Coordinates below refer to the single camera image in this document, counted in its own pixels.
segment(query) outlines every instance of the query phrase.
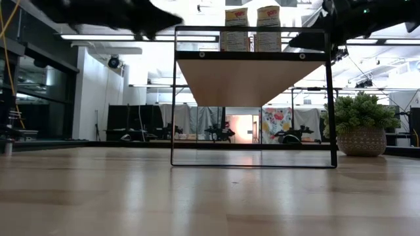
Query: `wooden shelf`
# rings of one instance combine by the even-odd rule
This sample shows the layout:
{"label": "wooden shelf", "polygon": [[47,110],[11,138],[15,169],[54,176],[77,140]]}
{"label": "wooden shelf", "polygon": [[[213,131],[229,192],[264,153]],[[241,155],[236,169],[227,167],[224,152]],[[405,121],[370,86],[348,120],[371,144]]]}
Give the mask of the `wooden shelf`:
{"label": "wooden shelf", "polygon": [[178,51],[177,61],[198,106],[261,107],[325,62],[301,55]]}

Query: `plant pot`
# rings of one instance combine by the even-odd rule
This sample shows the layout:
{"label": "plant pot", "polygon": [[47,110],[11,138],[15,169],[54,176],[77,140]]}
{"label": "plant pot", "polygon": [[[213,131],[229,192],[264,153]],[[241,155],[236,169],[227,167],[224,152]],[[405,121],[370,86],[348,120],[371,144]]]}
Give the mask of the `plant pot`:
{"label": "plant pot", "polygon": [[387,148],[387,137],[383,128],[354,128],[337,137],[340,151],[349,156],[376,157]]}

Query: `black metal frame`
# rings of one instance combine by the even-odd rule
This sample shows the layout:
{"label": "black metal frame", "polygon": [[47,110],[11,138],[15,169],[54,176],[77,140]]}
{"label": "black metal frame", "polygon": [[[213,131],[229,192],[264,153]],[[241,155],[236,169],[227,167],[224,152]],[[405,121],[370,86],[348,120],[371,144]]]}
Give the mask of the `black metal frame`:
{"label": "black metal frame", "polygon": [[[324,34],[325,51],[321,52],[308,52],[308,53],[294,53],[294,52],[190,52],[177,50],[177,36],[179,31],[241,31],[241,32],[312,32]],[[334,116],[334,89],[331,71],[331,41],[330,34],[324,29],[315,28],[262,28],[262,27],[223,27],[223,26],[177,26],[175,28],[175,41],[174,41],[174,63],[173,63],[173,91],[172,91],[172,132],[171,132],[171,165],[174,167],[274,167],[274,168],[337,168],[337,144],[335,126],[331,126],[329,136],[331,143],[329,145],[331,153],[331,164],[327,166],[283,166],[283,165],[180,165],[174,164],[173,155],[175,151],[175,99],[177,81],[177,60],[292,60],[292,61],[321,61],[325,62],[326,81],[327,81],[327,99],[328,99],[328,113],[329,123],[335,124]]]}

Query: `colorful artwork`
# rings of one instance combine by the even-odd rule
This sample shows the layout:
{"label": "colorful artwork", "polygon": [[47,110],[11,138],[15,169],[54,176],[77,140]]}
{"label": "colorful artwork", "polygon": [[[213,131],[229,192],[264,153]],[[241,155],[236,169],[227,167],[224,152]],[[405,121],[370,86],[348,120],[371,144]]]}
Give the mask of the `colorful artwork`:
{"label": "colorful artwork", "polygon": [[263,108],[262,109],[262,142],[264,144],[278,144],[278,137],[274,135],[291,127],[291,108]]}

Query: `security camera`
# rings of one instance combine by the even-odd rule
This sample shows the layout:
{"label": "security camera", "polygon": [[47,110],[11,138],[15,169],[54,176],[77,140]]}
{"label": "security camera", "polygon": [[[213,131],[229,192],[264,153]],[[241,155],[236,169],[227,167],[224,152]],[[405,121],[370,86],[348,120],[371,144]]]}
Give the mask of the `security camera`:
{"label": "security camera", "polygon": [[108,67],[111,69],[118,69],[122,66],[121,60],[119,60],[118,55],[111,56],[110,60],[108,60]]}

